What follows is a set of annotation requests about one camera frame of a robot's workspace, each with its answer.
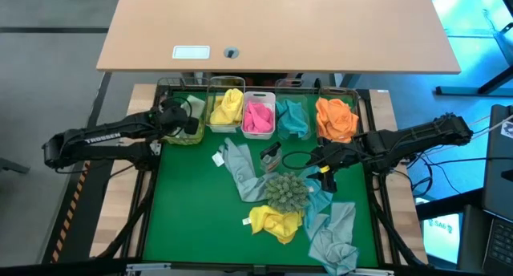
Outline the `black desk leg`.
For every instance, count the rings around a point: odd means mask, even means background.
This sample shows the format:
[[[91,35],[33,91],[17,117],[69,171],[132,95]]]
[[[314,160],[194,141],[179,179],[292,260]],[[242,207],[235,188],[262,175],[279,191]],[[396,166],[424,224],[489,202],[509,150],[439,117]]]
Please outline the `black desk leg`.
[[[504,84],[511,80],[513,80],[513,65],[510,65],[504,71],[480,87],[437,86],[435,88],[435,94],[452,96],[513,97],[513,88],[502,88]]]

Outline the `teal microfiber towel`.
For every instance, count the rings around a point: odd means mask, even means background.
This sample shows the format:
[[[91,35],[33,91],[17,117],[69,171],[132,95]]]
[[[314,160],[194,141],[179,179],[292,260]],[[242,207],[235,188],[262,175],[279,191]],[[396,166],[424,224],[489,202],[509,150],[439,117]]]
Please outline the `teal microfiber towel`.
[[[330,205],[333,194],[324,191],[321,188],[321,182],[316,178],[319,168],[317,166],[305,169],[300,178],[304,181],[308,190],[307,196],[309,203],[305,206],[304,226],[309,229],[313,224],[315,217],[326,207]]]
[[[284,99],[276,102],[278,135],[282,139],[297,136],[302,139],[309,133],[304,109],[300,102]]]

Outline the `light wood desk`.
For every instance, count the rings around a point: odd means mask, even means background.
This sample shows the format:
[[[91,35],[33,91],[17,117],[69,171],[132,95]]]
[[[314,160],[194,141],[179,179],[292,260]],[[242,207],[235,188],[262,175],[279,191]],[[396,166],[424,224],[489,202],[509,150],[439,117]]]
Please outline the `light wood desk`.
[[[174,46],[209,59],[173,59]],[[224,57],[236,47],[235,59]],[[100,71],[458,74],[431,0],[119,0]]]

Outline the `black plate hazard striped edge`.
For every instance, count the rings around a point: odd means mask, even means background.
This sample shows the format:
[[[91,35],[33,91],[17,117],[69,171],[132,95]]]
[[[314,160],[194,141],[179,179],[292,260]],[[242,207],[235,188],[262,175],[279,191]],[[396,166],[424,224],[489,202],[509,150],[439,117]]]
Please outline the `black plate hazard striped edge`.
[[[103,205],[111,160],[84,161],[63,175],[67,184],[42,254],[42,263],[79,262],[90,251]]]

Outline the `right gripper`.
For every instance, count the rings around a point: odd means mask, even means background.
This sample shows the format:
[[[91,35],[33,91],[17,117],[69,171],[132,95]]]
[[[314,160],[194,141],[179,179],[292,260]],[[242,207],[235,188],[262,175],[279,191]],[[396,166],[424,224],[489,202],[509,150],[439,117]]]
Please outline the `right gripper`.
[[[324,168],[328,166],[333,171],[340,168],[348,168],[353,164],[358,164],[365,158],[363,147],[357,142],[338,143],[330,142],[318,148],[317,155],[312,155],[306,165]],[[327,193],[337,191],[337,183],[332,171],[322,172],[320,174],[321,189]]]

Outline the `white SA6 sign panel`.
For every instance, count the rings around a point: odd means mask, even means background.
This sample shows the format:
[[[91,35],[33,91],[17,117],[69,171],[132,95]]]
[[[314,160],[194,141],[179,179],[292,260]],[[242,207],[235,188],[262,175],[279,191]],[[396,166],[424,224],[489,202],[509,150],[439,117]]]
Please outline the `white SA6 sign panel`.
[[[460,216],[457,213],[424,220],[422,236],[428,255],[457,263],[460,242]]]

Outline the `white plastic basket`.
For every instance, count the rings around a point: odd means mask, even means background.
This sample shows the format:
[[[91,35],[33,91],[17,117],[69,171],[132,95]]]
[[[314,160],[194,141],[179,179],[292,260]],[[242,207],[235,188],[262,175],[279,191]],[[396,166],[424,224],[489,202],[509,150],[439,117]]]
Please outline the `white plastic basket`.
[[[263,103],[266,107],[270,108],[274,113],[274,127],[271,132],[267,133],[254,133],[254,132],[246,132],[243,130],[243,122],[244,122],[244,113],[243,113],[243,121],[241,125],[241,130],[244,136],[248,139],[254,140],[268,140],[272,137],[273,133],[276,130],[276,96],[272,92],[263,92],[263,91],[247,91],[244,94],[244,112],[249,102],[253,103]]]

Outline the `black aluminium table frame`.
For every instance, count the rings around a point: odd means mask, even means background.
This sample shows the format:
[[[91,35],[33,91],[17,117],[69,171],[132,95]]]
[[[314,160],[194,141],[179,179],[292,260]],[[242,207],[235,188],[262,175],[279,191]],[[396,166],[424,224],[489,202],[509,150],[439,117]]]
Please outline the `black aluminium table frame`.
[[[97,255],[107,248],[114,236],[117,235],[122,226],[126,224],[128,214],[131,210],[131,200],[135,199],[135,188],[140,189],[139,199],[143,198],[146,192],[147,184],[152,175],[147,173],[140,181],[137,178],[137,172],[133,168],[120,173],[118,176],[110,179],[107,186],[107,193],[103,201],[102,210],[100,212],[99,222],[95,231],[93,244],[91,247],[90,255]],[[422,233],[417,218],[416,210],[414,207],[414,200],[411,196],[408,180],[400,175],[390,175],[387,179],[387,192],[389,193],[390,206],[392,209],[394,225],[398,233],[401,234],[403,241],[412,250],[415,256],[422,262],[427,263],[427,256],[425,247],[423,245]],[[144,214],[139,222],[136,224],[132,238],[129,241],[130,246],[127,250],[128,256],[142,256],[147,237],[147,228],[151,217],[151,210],[153,205],[153,198],[151,207],[147,214]],[[377,260],[378,255],[382,253],[383,261],[392,263],[390,245],[388,236],[381,224],[379,226],[380,239],[382,245],[379,246],[379,241],[376,244]],[[191,270],[255,270],[255,268],[266,268],[267,272],[294,272],[294,273],[325,273],[324,268],[321,266],[289,266],[289,265],[251,265],[251,264],[224,264],[224,263],[207,263],[207,262],[171,262],[172,268],[176,269],[191,269]]]

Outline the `grey teal-edged microfiber towel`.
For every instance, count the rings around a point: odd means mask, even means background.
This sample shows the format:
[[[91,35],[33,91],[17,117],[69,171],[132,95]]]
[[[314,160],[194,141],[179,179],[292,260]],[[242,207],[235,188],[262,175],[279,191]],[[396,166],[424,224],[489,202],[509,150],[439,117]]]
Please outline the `grey teal-edged microfiber towel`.
[[[235,145],[228,137],[212,155],[217,167],[223,165],[232,175],[233,182],[243,202],[266,200],[266,185],[278,176],[277,172],[267,172],[258,176],[252,163],[247,144]]]
[[[359,249],[352,244],[355,217],[354,202],[333,202],[330,214],[319,213],[306,229],[308,256],[320,262],[330,276],[356,269]]]

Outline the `orange microfiber towel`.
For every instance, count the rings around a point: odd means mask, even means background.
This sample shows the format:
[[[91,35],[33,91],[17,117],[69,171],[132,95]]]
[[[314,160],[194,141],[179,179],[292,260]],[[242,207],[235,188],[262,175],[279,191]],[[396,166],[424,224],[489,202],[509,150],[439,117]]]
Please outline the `orange microfiber towel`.
[[[316,120],[320,137],[335,142],[349,143],[356,135],[359,117],[351,114],[349,117],[336,118],[335,121],[332,121],[317,115]]]
[[[340,99],[319,98],[315,104],[317,109],[316,119],[319,123],[337,123],[349,122],[353,118],[353,113],[347,103]]]

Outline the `pink microfiber towel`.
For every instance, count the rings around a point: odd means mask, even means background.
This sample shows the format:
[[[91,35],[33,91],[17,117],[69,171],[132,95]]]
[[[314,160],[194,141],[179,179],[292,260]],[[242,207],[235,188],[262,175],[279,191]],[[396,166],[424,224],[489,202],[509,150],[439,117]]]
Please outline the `pink microfiber towel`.
[[[271,132],[274,127],[274,113],[262,103],[249,102],[244,112],[243,130],[254,133]]]

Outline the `green table mat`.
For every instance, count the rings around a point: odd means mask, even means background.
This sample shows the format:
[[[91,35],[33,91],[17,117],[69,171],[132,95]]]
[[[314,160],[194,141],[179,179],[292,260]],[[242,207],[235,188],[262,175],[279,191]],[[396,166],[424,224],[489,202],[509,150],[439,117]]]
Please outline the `green table mat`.
[[[282,152],[311,151],[316,146],[315,128],[307,140],[289,137],[282,141],[277,132],[269,140],[246,139],[234,133],[212,133],[206,127],[199,144],[165,144],[156,181],[151,217],[143,249],[145,261],[207,262],[251,265],[320,266],[309,257],[310,242],[304,226],[288,244],[272,234],[252,234],[243,225],[252,207],[265,202],[245,203],[240,199],[232,174],[217,167],[212,156],[228,137],[234,144],[247,144],[255,174],[263,175],[259,153],[276,141]],[[356,216],[352,246],[359,250],[357,265],[378,265],[376,244],[361,164],[340,169],[335,174],[336,202],[354,202]]]

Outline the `clear spray bottle black trigger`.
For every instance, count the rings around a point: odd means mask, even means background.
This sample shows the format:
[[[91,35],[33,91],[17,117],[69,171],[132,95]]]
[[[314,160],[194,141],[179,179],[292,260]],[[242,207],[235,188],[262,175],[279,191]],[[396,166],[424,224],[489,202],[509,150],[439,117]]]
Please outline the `clear spray bottle black trigger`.
[[[274,171],[281,162],[281,143],[279,141],[260,152],[261,170],[265,173]]]

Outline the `yellow microfiber towel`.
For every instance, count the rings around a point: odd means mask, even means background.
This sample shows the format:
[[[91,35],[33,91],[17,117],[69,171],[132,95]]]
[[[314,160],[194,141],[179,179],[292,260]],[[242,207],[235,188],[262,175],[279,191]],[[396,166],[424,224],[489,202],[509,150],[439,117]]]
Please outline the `yellow microfiber towel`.
[[[217,95],[210,115],[210,123],[239,124],[242,121],[243,104],[244,93],[237,88],[228,89],[223,95]]]
[[[249,215],[242,220],[243,225],[250,225],[252,234],[264,230],[272,234],[281,244],[290,243],[302,226],[302,210],[280,213],[268,205],[253,207]]]

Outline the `black chair leg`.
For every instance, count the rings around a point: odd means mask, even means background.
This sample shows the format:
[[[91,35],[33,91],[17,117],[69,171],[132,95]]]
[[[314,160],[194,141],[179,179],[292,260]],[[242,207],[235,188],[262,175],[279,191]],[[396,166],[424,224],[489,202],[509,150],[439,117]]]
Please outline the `black chair leg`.
[[[30,171],[30,168],[0,157],[0,171],[12,171],[20,174],[27,174]]]

